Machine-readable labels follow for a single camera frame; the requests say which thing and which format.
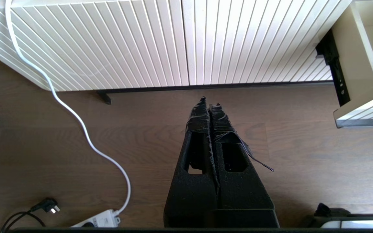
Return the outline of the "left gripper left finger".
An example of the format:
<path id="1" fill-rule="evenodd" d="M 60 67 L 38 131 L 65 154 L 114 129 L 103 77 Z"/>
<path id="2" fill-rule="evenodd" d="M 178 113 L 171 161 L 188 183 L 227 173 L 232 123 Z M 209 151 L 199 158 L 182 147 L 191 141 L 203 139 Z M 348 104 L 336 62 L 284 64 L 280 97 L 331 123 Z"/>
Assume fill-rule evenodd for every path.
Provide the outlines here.
<path id="1" fill-rule="evenodd" d="M 165 227 L 204 227 L 217 208 L 219 183 L 206 98 L 192 108 L 164 207 Z"/>

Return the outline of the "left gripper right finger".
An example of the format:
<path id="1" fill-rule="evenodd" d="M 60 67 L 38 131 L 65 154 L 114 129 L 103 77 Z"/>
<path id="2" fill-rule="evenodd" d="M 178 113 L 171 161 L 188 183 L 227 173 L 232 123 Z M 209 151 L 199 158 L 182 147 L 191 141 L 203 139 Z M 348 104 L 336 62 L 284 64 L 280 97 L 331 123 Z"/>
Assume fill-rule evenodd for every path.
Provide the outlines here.
<path id="1" fill-rule="evenodd" d="M 274 209 L 252 160 L 253 153 L 220 104 L 209 106 L 218 199 L 221 208 Z"/>

